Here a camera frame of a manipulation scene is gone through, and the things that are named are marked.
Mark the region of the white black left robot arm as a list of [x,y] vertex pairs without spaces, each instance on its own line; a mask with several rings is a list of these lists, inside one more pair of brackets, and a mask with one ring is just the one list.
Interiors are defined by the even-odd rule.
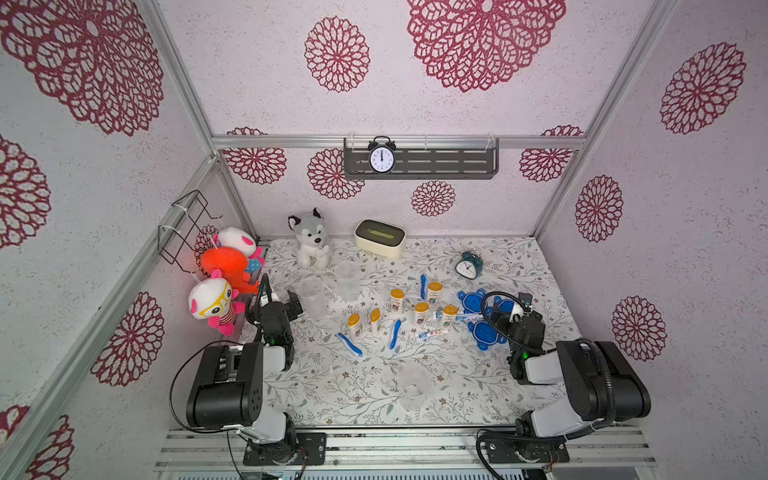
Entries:
[[197,433],[233,432],[246,441],[244,462],[287,464],[299,445],[290,415],[268,404],[264,380],[290,370],[295,357],[291,321],[302,313],[298,297],[277,294],[253,298],[247,318],[257,334],[245,344],[218,344],[202,350],[188,396],[187,429]]

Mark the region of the yellow cap lotion bottle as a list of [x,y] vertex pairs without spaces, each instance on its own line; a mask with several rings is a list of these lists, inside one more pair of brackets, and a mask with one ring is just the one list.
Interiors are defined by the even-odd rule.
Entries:
[[353,339],[357,339],[362,334],[361,316],[359,313],[353,313],[347,319],[347,330],[349,336]]

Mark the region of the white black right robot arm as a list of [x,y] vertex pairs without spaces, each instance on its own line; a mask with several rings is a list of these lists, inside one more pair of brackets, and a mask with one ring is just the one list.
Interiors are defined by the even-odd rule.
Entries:
[[478,432],[476,451],[486,468],[492,450],[502,446],[525,463],[566,462],[567,442],[650,413],[649,391],[615,343],[577,338],[546,350],[543,316],[531,302],[507,292],[486,293],[480,313],[510,345],[507,362],[515,381],[565,387],[563,398],[525,412],[511,432]]

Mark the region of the clear plastic kit container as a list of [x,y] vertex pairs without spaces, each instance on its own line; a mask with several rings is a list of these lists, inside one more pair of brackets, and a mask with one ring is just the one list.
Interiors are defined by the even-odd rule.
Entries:
[[432,374],[418,366],[406,367],[398,376],[399,404],[407,412],[425,407],[433,390]]

